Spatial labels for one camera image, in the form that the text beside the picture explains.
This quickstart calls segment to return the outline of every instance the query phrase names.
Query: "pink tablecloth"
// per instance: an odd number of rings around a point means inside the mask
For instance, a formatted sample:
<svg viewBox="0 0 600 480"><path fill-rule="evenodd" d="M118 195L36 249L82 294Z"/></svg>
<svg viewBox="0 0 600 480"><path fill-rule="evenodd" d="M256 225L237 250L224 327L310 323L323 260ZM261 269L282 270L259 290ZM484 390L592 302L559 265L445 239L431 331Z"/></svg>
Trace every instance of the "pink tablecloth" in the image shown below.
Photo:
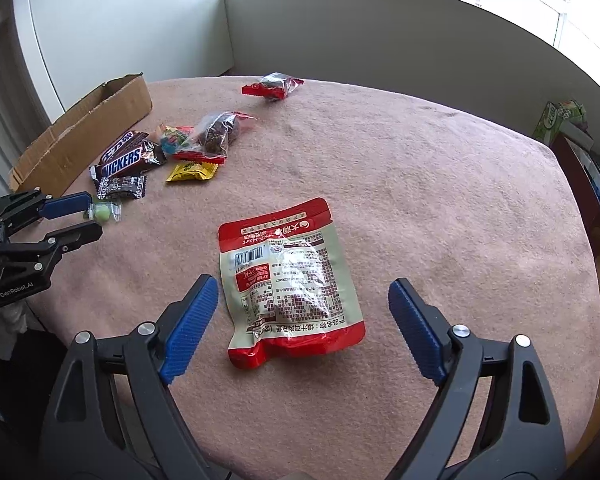
<svg viewBox="0 0 600 480"><path fill-rule="evenodd" d="M600 298L576 203L549 149L405 95L308 81L269 104L240 94L252 81L149 85L154 110L139 129L195 124L213 110L260 121L209 182L167 186L171 163L148 174L146 197L125 204L123 221L107 224L99 242L67 254L51 290L31 298L33 309L65 342L83 329L128 333L181 299L201 272L219 281L220 224L322 196L366 337L335 354L237 370L226 355L233 325L221 295L187 373L171 387L202 449L254 480L298 470L318 480L384 478L435 393L387 308L389 284L405 276L451 323L486 338L533 340L572 450L598 385ZM87 174L70 192L85 189L93 190ZM485 391L482 384L478 400ZM456 460L479 417L474 410Z"/></svg>

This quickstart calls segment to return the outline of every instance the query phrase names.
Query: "yellow candy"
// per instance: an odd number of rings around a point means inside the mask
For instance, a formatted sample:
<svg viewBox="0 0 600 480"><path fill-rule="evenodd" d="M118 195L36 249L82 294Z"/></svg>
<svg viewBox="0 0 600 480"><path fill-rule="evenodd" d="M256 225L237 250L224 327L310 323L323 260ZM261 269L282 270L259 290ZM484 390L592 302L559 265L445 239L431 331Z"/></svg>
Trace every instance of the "yellow candy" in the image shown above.
<svg viewBox="0 0 600 480"><path fill-rule="evenodd" d="M209 180L213 178L218 169L218 164L210 162L185 162L176 164L167 182L177 182L179 180Z"/></svg>

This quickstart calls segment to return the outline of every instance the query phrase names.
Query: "red and clear snack package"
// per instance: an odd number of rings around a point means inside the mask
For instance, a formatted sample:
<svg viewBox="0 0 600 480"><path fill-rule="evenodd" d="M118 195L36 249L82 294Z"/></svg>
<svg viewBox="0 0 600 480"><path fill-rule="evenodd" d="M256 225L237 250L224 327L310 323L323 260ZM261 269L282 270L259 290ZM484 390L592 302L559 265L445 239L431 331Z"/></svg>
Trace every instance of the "red and clear snack package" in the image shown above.
<svg viewBox="0 0 600 480"><path fill-rule="evenodd" d="M276 356L359 343L365 323L323 198L222 224L220 273L234 336L229 359L256 368Z"/></svg>
<svg viewBox="0 0 600 480"><path fill-rule="evenodd" d="M260 78L257 83L243 86L242 93L245 95L266 97L269 101L279 101L291 94L291 92L302 84L304 84L302 79L274 72Z"/></svg>
<svg viewBox="0 0 600 480"><path fill-rule="evenodd" d="M160 146L179 160L224 164L229 144L251 126L255 117L241 112L213 112L196 126L160 125Z"/></svg>

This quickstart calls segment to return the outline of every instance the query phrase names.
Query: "red and beige snack package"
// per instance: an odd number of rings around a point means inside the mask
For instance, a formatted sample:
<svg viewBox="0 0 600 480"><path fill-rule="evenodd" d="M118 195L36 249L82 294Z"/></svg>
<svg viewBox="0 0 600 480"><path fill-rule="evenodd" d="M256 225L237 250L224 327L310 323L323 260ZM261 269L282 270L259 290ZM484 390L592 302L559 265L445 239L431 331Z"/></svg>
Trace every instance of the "red and beige snack package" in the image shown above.
<svg viewBox="0 0 600 480"><path fill-rule="evenodd" d="M276 356L359 343L365 323L323 198L222 224L220 272L234 336L229 359L255 368Z"/></svg>

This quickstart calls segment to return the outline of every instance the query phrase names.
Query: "blue gripper pad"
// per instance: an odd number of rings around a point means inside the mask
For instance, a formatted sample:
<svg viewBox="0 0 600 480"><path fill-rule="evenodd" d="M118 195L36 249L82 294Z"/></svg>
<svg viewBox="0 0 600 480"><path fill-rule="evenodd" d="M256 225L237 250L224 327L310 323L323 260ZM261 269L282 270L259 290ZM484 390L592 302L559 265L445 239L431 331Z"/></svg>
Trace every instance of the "blue gripper pad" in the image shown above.
<svg viewBox="0 0 600 480"><path fill-rule="evenodd" d="M423 377L440 386L446 379L442 345L407 290L395 280L389 286L389 311Z"/></svg>
<svg viewBox="0 0 600 480"><path fill-rule="evenodd" d="M164 363L158 374L164 384L182 375L193 357L218 305L218 282L209 276L190 300L176 327L165 343Z"/></svg>
<svg viewBox="0 0 600 480"><path fill-rule="evenodd" d="M87 211L91 205L91 195L86 191L72 195L50 198L40 208L40 216L49 220Z"/></svg>

